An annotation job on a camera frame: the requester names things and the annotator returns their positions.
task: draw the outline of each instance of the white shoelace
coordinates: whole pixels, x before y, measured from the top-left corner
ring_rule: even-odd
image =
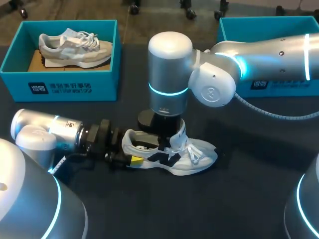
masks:
[[[94,33],[79,31],[78,36],[80,37],[81,44],[76,45],[77,47],[86,47],[90,50],[99,49],[100,42]]]
[[[173,153],[180,153],[187,149],[188,154],[190,156],[190,161],[193,165],[198,165],[200,159],[203,157],[203,152],[200,151],[198,148],[196,148],[193,144],[187,144],[188,139],[186,140],[186,143],[182,145],[177,150],[172,150]]]

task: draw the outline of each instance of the white sneaker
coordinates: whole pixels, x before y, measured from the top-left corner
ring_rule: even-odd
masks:
[[[112,43],[100,41],[93,33],[68,28],[59,36],[41,34],[39,49],[45,58],[45,67],[76,65],[92,68],[110,59]]]
[[[185,122],[177,134],[170,138],[171,147],[158,148],[158,137],[143,131],[126,131],[122,140],[125,155],[139,162],[133,168],[164,168],[177,176],[198,173],[210,167],[217,159],[215,147],[203,140],[186,136]]]

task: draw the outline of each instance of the dark tabletop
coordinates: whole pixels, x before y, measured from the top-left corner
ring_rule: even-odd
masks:
[[[195,44],[204,50],[211,44]],[[7,48],[0,48],[3,59]],[[114,126],[137,128],[137,116],[149,107],[147,46],[124,45],[119,98],[96,103],[15,103],[0,82],[0,137],[12,142],[10,123],[21,108]],[[284,115],[319,111],[319,97],[249,99]],[[285,202],[319,152],[319,118],[272,119],[234,99],[207,108],[190,93],[183,118],[189,137],[218,148],[209,170],[178,177],[161,169],[111,170],[97,162],[66,163],[57,177],[86,206],[88,239],[281,239]]]

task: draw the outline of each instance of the gray cable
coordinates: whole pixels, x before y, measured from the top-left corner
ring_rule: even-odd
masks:
[[[243,98],[241,98],[237,93],[235,93],[235,97],[241,102],[243,103],[244,105],[246,105],[247,107],[259,112],[259,113],[262,113],[263,115],[266,115],[266,116],[270,116],[270,117],[273,117],[273,118],[276,118],[276,119],[280,119],[280,120],[308,120],[308,119],[312,119],[312,118],[315,118],[317,116],[319,116],[319,111],[318,112],[315,112],[315,113],[312,113],[310,115],[306,115],[306,116],[281,116],[281,115],[277,115],[277,114],[273,114],[273,113],[270,113],[270,112],[267,112],[265,110],[262,110],[256,106],[253,106],[251,103],[247,102],[246,100],[244,100]]]

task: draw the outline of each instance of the shoe box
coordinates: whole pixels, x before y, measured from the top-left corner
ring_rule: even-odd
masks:
[[[67,28],[97,34],[113,44],[103,66],[45,68],[38,50],[39,35],[62,34]],[[0,68],[0,76],[16,102],[115,101],[121,42],[116,20],[24,21]]]
[[[220,19],[217,42],[255,42],[318,32],[319,25],[313,16],[225,17]],[[272,79],[241,82],[236,92],[241,97],[318,96],[318,89],[319,79]]]

